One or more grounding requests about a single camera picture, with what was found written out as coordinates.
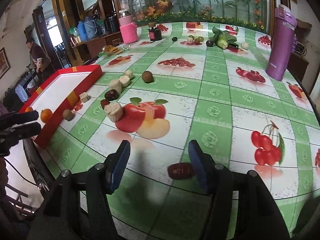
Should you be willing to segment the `pink knit-sleeved bottle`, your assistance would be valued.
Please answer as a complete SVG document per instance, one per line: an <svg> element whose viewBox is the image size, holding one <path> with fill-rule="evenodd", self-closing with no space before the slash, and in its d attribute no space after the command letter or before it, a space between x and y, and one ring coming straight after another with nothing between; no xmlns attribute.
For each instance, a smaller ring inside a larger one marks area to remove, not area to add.
<svg viewBox="0 0 320 240"><path fill-rule="evenodd" d="M119 19L120 32L125 44L131 44L138 41L137 25L133 21L132 15L127 15Z"/></svg>

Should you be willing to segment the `blue thermos jug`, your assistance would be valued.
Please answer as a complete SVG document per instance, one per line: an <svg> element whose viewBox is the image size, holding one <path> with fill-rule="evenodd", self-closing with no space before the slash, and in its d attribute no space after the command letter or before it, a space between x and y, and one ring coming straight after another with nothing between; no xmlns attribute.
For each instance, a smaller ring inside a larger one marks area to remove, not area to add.
<svg viewBox="0 0 320 240"><path fill-rule="evenodd" d="M81 42L88 41L88 36L87 36L87 33L86 33L84 21L79 21L77 29L79 31L79 36L80 36Z"/></svg>

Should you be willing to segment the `black jar with cork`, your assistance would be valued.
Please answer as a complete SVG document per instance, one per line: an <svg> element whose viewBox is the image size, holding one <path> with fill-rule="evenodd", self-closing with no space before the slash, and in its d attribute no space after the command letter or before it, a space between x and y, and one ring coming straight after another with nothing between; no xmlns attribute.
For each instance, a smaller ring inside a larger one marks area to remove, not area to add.
<svg viewBox="0 0 320 240"><path fill-rule="evenodd" d="M160 41L162 39L162 33L161 29L156 27L156 23L150 22L148 23L148 27L150 41Z"/></svg>

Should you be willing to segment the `red white tray box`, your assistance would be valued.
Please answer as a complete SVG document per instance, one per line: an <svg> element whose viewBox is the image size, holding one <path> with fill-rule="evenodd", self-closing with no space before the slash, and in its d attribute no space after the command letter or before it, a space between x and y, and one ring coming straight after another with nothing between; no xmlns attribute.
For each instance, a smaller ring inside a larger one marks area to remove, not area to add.
<svg viewBox="0 0 320 240"><path fill-rule="evenodd" d="M53 113L47 123L37 120L42 129L39 135L33 137L36 144L41 148L47 147L63 120L63 111L72 110L80 100L80 94L88 91L102 74L99 65L76 66L58 70L40 85L20 109L20 113L28 107L38 113L44 109L50 109Z"/></svg>

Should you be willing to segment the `small beige cake piece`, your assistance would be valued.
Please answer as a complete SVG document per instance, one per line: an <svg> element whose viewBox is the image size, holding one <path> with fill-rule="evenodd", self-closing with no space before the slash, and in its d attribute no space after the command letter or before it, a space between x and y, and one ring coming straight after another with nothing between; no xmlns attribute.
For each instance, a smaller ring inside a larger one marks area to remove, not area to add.
<svg viewBox="0 0 320 240"><path fill-rule="evenodd" d="M79 98L82 103L86 103L90 99L90 96L87 92L83 92L79 95Z"/></svg>

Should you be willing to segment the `person in dark jacket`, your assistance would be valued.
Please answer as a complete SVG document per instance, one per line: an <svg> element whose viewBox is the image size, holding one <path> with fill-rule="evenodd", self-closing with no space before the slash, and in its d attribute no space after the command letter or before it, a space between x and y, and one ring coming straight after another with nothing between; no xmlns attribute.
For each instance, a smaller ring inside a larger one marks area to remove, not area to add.
<svg viewBox="0 0 320 240"><path fill-rule="evenodd" d="M44 49L39 46L31 37L26 41L27 48L29 49L30 60L35 68L37 77L40 83L46 81L54 72L52 62Z"/></svg>

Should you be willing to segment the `dark jujube date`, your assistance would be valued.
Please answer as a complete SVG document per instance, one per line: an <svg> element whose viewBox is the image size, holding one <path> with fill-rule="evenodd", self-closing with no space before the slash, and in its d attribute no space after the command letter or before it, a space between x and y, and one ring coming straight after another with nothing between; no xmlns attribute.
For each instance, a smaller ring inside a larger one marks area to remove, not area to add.
<svg viewBox="0 0 320 240"><path fill-rule="evenodd" d="M113 101L119 98L119 93L117 90L111 89L105 93L104 97L107 101Z"/></svg>

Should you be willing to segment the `red jujube date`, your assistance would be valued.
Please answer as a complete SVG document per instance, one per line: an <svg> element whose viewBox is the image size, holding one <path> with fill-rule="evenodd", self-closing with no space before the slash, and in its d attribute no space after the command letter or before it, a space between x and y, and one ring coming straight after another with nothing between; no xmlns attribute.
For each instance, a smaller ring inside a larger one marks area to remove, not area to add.
<svg viewBox="0 0 320 240"><path fill-rule="evenodd" d="M176 163L168 166L168 176L173 180L184 180L195 175L191 163Z"/></svg>

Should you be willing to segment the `beige cake block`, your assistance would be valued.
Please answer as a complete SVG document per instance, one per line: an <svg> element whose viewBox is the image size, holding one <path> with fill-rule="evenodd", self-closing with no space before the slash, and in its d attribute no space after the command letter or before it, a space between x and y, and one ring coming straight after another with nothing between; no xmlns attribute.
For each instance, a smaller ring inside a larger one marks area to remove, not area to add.
<svg viewBox="0 0 320 240"><path fill-rule="evenodd" d="M119 121L123 116L123 109L120 103L114 102L105 105L104 112L111 122Z"/></svg>
<svg viewBox="0 0 320 240"><path fill-rule="evenodd" d="M118 94L122 93L123 87L119 79L111 80L109 83L109 89L114 89Z"/></svg>
<svg viewBox="0 0 320 240"><path fill-rule="evenodd" d="M130 80L132 80L135 77L134 73L131 70L126 70L124 72L124 75L127 76Z"/></svg>
<svg viewBox="0 0 320 240"><path fill-rule="evenodd" d="M127 75L120 76L119 81L123 88L126 88L131 82L130 78Z"/></svg>

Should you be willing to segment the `brown longan fruit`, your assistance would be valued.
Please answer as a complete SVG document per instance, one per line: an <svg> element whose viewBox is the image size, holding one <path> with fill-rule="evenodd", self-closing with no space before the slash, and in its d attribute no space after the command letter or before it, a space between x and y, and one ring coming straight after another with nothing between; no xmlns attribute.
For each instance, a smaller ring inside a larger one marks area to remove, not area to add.
<svg viewBox="0 0 320 240"><path fill-rule="evenodd" d="M154 81L153 74L150 71L144 71L142 74L142 80L145 83L151 83Z"/></svg>

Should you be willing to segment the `dark plum fruit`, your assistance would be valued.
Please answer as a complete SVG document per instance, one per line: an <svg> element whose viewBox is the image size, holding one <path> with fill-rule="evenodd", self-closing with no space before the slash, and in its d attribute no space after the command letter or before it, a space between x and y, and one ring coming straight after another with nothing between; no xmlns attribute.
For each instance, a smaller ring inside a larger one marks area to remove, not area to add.
<svg viewBox="0 0 320 240"><path fill-rule="evenodd" d="M213 42L210 41L210 40L208 40L208 41L206 42L206 46L208 46L208 47L213 47Z"/></svg>

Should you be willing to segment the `framed wall painting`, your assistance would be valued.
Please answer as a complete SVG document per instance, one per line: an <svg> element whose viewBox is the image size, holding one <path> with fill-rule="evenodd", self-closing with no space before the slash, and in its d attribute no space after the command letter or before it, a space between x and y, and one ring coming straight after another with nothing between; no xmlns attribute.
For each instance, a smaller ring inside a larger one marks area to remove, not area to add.
<svg viewBox="0 0 320 240"><path fill-rule="evenodd" d="M5 53L5 49L0 50L0 78L10 69L10 64Z"/></svg>

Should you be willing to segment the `purple thermos bottle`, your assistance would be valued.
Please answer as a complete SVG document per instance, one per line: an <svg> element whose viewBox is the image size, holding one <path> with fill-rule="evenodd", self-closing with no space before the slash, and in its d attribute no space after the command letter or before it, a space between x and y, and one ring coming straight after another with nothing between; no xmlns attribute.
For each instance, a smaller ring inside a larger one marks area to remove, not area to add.
<svg viewBox="0 0 320 240"><path fill-rule="evenodd" d="M281 81L290 59L297 20L291 10L283 4L276 7L274 15L274 33L266 73L271 78Z"/></svg>

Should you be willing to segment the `orange tangerine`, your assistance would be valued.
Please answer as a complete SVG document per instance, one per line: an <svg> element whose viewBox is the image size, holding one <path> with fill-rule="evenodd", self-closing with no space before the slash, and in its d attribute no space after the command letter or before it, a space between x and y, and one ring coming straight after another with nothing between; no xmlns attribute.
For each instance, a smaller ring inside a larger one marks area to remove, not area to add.
<svg viewBox="0 0 320 240"><path fill-rule="evenodd" d="M44 124L46 124L50 120L52 115L53 115L52 110L46 108L41 111L40 119Z"/></svg>
<svg viewBox="0 0 320 240"><path fill-rule="evenodd" d="M31 111L33 111L33 108L32 108L32 107L27 107L27 108L25 109L25 113L31 112Z"/></svg>

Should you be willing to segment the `snack packets pile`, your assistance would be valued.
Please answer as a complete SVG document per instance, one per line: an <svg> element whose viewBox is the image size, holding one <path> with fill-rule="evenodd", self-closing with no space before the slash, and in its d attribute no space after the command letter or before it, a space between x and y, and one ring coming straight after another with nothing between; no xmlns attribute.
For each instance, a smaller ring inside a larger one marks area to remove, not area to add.
<svg viewBox="0 0 320 240"><path fill-rule="evenodd" d="M130 47L125 44L119 44L118 46L106 45L102 48L102 51L98 54L99 57L102 56L112 56L119 55L120 53L129 50Z"/></svg>

